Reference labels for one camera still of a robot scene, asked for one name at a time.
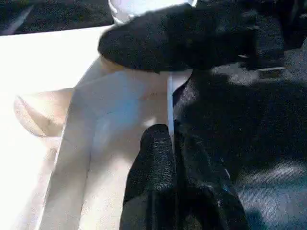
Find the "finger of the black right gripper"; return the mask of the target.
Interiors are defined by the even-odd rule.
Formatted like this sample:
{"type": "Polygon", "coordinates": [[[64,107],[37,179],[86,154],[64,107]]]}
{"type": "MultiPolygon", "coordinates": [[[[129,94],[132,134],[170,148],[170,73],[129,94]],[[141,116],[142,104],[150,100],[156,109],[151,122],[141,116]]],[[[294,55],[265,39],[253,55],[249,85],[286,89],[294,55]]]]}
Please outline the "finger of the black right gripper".
{"type": "Polygon", "coordinates": [[[248,55],[257,12],[239,2],[182,4],[137,16],[105,32],[99,54],[149,72],[211,69],[248,55]]]}

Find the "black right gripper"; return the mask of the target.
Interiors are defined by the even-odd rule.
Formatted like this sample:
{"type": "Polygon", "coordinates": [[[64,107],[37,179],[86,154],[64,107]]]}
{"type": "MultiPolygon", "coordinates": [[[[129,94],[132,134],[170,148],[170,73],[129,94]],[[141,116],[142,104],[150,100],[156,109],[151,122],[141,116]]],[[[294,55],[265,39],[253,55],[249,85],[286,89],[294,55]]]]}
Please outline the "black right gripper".
{"type": "Polygon", "coordinates": [[[285,71],[285,53],[302,47],[307,37],[305,0],[244,0],[257,13],[258,31],[250,56],[242,63],[261,78],[277,77],[285,71]]]}

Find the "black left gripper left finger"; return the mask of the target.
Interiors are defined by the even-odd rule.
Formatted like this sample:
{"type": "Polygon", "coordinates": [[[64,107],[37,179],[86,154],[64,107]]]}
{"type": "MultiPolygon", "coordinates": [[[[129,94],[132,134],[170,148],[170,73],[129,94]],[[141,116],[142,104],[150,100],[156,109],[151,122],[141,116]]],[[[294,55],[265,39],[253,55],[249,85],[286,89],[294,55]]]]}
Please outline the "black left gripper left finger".
{"type": "Polygon", "coordinates": [[[120,229],[174,230],[177,178],[171,138],[165,124],[147,128],[127,176],[120,229]]]}

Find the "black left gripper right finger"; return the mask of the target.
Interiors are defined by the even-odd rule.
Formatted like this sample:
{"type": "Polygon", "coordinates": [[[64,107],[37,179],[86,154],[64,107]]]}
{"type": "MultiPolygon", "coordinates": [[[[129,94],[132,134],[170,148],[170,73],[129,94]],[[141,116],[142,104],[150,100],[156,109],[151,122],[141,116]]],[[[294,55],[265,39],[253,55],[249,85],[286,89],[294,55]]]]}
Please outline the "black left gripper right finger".
{"type": "Polygon", "coordinates": [[[199,131],[174,122],[179,226],[182,230],[248,230],[248,220],[223,163],[199,131]]]}

